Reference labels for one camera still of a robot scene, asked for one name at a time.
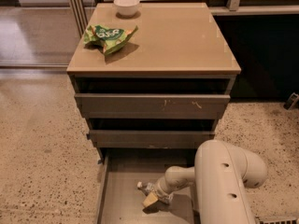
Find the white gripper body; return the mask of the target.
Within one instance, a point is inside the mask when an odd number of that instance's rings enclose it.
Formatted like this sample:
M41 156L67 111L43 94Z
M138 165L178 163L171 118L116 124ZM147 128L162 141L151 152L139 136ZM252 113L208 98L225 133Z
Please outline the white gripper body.
M172 202L172 190L166 185L164 177L160 177L154 184L154 193L162 203Z

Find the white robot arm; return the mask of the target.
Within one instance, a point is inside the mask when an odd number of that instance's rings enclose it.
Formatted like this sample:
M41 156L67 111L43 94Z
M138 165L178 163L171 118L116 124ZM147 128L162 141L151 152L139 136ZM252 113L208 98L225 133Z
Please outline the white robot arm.
M256 224L245 189L260 187L266 178L267 167L257 154L208 140L197 149L193 167L171 166L146 186L143 206L170 203L173 192L195 185L201 224Z

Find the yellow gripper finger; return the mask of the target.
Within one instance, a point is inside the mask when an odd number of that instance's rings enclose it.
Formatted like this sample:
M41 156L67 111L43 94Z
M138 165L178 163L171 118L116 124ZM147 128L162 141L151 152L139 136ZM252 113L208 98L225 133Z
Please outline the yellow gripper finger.
M146 197L146 199L144 200L144 202L142 204L145 208L147 208L158 201L159 201L158 196L152 191L149 193L149 195Z

